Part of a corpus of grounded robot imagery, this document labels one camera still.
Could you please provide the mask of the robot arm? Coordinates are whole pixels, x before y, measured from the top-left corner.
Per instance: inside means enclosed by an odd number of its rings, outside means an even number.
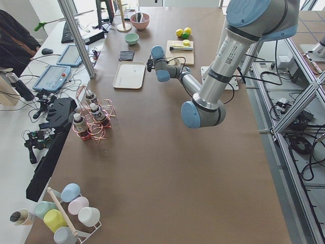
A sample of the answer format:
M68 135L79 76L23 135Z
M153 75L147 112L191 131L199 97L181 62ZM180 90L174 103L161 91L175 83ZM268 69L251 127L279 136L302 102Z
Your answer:
M189 128L212 127L225 118L219 99L251 44L292 37L298 28L299 1L230 1L221 38L206 80L200 84L184 66L171 66L161 46L151 49L147 70L160 82L176 78L191 95L181 106Z

